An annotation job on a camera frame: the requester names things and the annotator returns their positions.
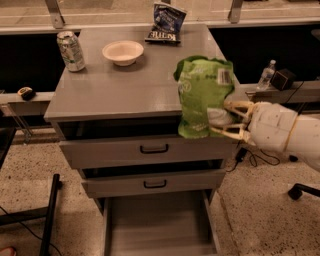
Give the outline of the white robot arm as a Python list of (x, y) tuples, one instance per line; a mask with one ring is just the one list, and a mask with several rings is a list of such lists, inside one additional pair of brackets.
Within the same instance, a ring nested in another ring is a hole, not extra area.
[(261, 150), (286, 152), (320, 171), (320, 120), (276, 103), (225, 101), (207, 109), (212, 132)]

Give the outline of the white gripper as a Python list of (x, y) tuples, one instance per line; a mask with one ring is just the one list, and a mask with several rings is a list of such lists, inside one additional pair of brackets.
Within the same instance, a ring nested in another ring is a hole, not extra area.
[(240, 116), (243, 123), (251, 120), (249, 131), (246, 124), (237, 123), (211, 125), (212, 132), (234, 140), (252, 142), (262, 150), (285, 151), (287, 139), (298, 116), (296, 111), (268, 102), (261, 102), (255, 106), (251, 101), (225, 101), (224, 108)]

